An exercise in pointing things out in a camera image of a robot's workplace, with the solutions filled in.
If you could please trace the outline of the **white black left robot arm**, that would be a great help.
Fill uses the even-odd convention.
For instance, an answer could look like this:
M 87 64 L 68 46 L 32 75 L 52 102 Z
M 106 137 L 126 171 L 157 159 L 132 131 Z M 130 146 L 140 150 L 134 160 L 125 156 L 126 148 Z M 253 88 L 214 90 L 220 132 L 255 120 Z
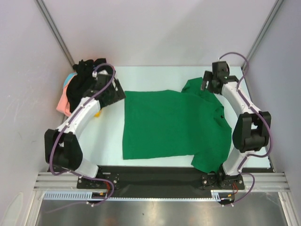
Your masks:
M 99 166 L 86 160 L 79 138 L 89 121 L 104 107 L 125 99 L 124 90 L 117 78 L 109 74 L 98 74 L 96 83 L 81 98 L 68 119 L 57 129 L 48 129 L 44 135 L 45 160 L 54 167 L 88 177 L 93 188 L 103 185 L 104 177 Z

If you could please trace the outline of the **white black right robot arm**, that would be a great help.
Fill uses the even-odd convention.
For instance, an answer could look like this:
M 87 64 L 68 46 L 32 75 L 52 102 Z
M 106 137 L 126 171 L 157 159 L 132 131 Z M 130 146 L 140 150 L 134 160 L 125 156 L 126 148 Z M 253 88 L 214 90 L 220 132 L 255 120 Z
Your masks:
M 255 106 L 240 88 L 238 78 L 230 74 L 225 61 L 213 62 L 212 71 L 205 71 L 201 90 L 222 95 L 238 117 L 232 132 L 234 148 L 220 165 L 213 187 L 226 190 L 239 185 L 243 189 L 241 173 L 244 164 L 249 157 L 260 157 L 257 152 L 271 143 L 271 115 Z

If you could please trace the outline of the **green t-shirt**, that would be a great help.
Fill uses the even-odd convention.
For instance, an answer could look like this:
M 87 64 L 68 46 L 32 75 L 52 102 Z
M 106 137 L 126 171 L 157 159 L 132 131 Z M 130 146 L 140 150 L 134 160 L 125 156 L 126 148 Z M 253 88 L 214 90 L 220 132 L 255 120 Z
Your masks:
M 127 91 L 125 160 L 192 156 L 202 172 L 217 171 L 230 153 L 232 129 L 217 97 L 190 79 L 181 91 Z

